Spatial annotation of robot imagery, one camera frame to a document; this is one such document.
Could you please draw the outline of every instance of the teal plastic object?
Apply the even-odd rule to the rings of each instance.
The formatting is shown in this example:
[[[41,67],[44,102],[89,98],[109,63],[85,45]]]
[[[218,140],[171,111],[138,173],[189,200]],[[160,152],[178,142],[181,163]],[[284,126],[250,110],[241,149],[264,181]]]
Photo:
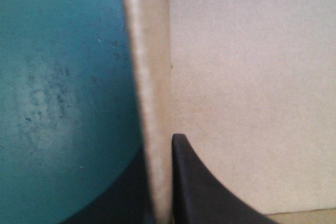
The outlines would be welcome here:
[[[123,173],[128,47],[121,0],[0,0],[0,223],[59,223]]]

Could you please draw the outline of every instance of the black curved edge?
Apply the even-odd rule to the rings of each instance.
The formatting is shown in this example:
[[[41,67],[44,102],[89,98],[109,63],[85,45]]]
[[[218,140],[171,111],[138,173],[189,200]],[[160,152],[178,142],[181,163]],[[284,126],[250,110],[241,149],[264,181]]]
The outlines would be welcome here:
[[[153,223],[143,149],[97,199],[60,224]]]
[[[184,134],[173,135],[175,224],[276,224],[226,189]]]

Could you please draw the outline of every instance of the scratched teal surface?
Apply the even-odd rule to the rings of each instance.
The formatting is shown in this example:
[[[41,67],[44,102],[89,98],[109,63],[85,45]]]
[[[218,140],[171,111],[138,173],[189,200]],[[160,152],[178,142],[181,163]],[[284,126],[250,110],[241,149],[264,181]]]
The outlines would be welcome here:
[[[0,223],[58,223],[141,146],[121,0],[0,0]]]

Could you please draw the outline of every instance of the cardboard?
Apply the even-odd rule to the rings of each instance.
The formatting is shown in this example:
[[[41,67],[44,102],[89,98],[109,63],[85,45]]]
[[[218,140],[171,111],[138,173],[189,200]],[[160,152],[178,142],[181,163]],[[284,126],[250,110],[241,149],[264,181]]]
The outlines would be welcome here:
[[[336,207],[336,0],[170,0],[173,131],[264,214]]]

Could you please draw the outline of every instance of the beige panel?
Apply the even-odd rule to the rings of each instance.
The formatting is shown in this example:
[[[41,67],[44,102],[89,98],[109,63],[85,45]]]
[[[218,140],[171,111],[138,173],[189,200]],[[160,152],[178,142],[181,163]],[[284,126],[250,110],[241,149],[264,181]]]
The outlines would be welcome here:
[[[171,0],[173,130],[265,214],[336,207],[336,0]]]
[[[169,0],[124,0],[156,223],[172,194]]]
[[[279,224],[335,224],[336,209],[270,215]]]

